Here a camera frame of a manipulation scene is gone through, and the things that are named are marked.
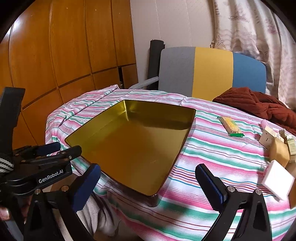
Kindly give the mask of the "person's left hand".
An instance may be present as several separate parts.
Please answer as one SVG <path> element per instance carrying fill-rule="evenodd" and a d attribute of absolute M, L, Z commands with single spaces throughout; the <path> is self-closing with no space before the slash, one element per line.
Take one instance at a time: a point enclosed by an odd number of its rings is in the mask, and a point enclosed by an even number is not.
<path fill-rule="evenodd" d="M 7 221 L 7 220 L 10 220 L 10 218 L 11 218 L 11 214 L 9 210 L 5 207 L 0 207 L 0 219 L 2 221 Z"/>

